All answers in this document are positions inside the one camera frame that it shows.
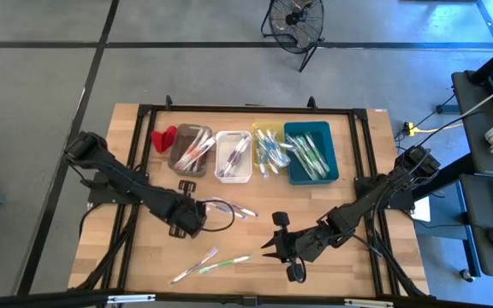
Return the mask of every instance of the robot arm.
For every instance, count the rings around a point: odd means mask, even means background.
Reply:
[[[143,175],[119,163],[108,151],[106,141],[95,133],[80,132],[64,151],[68,163],[83,169],[97,169],[120,194],[134,197],[171,227],[177,226],[194,238],[205,224],[205,205],[186,194],[153,187]]]
[[[287,275],[290,281],[303,282],[306,279],[305,266],[299,266],[297,260],[313,262],[327,246],[338,248],[349,240],[359,226],[360,219],[367,212],[381,210],[387,206],[395,192],[411,190],[417,185],[430,181],[438,172],[440,164],[421,146],[412,147],[395,160],[395,168],[387,175],[380,175],[374,181],[372,189],[351,204],[334,207],[317,220],[317,226],[297,232],[287,230],[288,216],[284,212],[273,214],[273,222],[280,227],[273,238],[262,248],[276,246],[276,252],[266,257],[278,258],[289,263]],[[403,286],[410,280],[401,270],[393,256],[384,247],[380,247],[383,257],[391,264]]]

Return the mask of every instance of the black floor fan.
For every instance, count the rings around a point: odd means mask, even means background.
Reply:
[[[264,25],[270,19],[271,34],[264,33]],[[321,38],[324,22],[322,0],[270,0],[260,32],[272,36],[284,50],[294,54],[306,54],[300,72],[312,58]]]

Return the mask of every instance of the gray floor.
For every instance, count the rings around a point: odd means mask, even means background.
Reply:
[[[484,3],[493,18],[493,0]],[[261,41],[266,4],[122,1],[110,41]],[[324,5],[329,42],[493,41],[475,3],[327,0]],[[109,7],[110,0],[0,0],[0,40],[98,41]],[[89,49],[0,50],[0,193],[6,197],[0,205],[0,295],[13,292],[92,55]],[[313,95],[324,107],[387,109],[398,130],[452,94],[451,73],[476,69],[492,56],[493,50],[318,50],[299,74],[301,57],[280,49],[106,50],[82,129],[105,134],[114,104],[162,104],[169,94],[176,104],[278,106],[303,106]],[[425,127],[449,119],[435,116]],[[444,165],[468,152],[460,128],[443,131],[427,145]],[[86,195],[69,174],[34,292],[67,286]],[[433,295],[493,304],[493,278],[467,285],[455,276],[465,267],[458,243],[420,238],[419,244]]]

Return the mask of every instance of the teal plastic bin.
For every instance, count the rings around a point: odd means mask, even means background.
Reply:
[[[309,132],[313,137],[313,143],[321,152],[324,160],[330,167],[329,173],[324,179],[313,181],[300,161],[292,152],[288,153],[290,164],[288,165],[288,181],[292,185],[318,185],[329,184],[338,180],[340,174],[338,172],[338,164],[336,154],[334,153],[334,145],[332,143],[332,135],[330,134],[330,125],[326,121],[313,122],[288,122],[284,124],[284,133],[291,137],[303,135]]]

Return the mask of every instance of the red object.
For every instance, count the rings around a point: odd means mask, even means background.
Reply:
[[[170,146],[175,143],[176,127],[170,126],[164,133],[153,131],[151,132],[151,142],[155,146],[155,150],[159,153],[163,153]]]

